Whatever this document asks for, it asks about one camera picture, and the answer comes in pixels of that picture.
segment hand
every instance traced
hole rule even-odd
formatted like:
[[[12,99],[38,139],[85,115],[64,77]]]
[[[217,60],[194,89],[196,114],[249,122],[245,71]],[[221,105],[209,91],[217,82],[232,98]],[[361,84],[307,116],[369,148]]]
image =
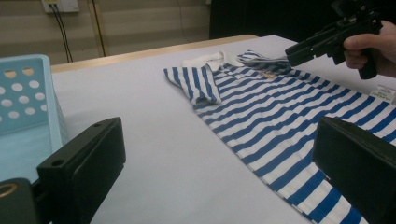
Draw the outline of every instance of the hand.
[[[368,59],[362,55],[363,49],[372,49],[379,75],[396,77],[396,25],[382,21],[379,35],[354,35],[344,42],[346,65],[352,69],[361,69]]]

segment white table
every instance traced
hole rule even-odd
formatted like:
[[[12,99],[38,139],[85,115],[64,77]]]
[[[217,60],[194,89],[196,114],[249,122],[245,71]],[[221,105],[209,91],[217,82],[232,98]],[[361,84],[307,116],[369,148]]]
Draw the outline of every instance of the white table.
[[[92,223],[310,223],[212,133],[163,74],[165,67],[219,50],[278,57],[294,44],[277,36],[240,39],[52,67],[71,137],[99,120],[122,119],[127,162]],[[395,79],[363,81],[327,57],[298,68],[366,93],[379,84],[396,88]]]

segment tray with holes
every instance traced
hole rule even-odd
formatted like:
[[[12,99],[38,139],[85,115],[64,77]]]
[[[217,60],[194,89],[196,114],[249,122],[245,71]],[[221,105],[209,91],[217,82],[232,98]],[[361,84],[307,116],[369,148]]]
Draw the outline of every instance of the tray with holes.
[[[0,58],[0,181],[35,168],[68,141],[45,55]]]

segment blue and white striped shirt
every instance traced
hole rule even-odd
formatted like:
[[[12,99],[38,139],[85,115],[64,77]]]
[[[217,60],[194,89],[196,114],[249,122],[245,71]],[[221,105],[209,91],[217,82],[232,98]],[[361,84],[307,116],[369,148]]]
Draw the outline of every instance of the blue and white striped shirt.
[[[395,145],[395,107],[284,62],[254,60],[260,58],[248,51],[239,56],[242,67],[164,72],[242,162],[304,216],[316,223],[367,223],[312,162],[316,128],[322,116],[339,118]]]

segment black device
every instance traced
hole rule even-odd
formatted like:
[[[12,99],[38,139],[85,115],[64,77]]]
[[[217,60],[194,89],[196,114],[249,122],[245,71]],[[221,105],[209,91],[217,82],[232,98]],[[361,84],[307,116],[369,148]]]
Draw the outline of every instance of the black device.
[[[369,223],[396,223],[394,145],[352,123],[322,117],[312,160]]]
[[[343,44],[348,37],[360,34],[377,35],[382,28],[379,14],[370,9],[367,0],[336,0],[332,3],[332,8],[343,19],[325,26],[313,36],[286,49],[291,66],[324,54],[332,57],[335,64],[342,63],[346,60]],[[377,72],[370,50],[365,49],[363,53],[369,61],[359,70],[361,79],[375,77]]]
[[[120,118],[95,123],[39,164],[35,183],[0,183],[0,222],[90,223],[125,160]]]

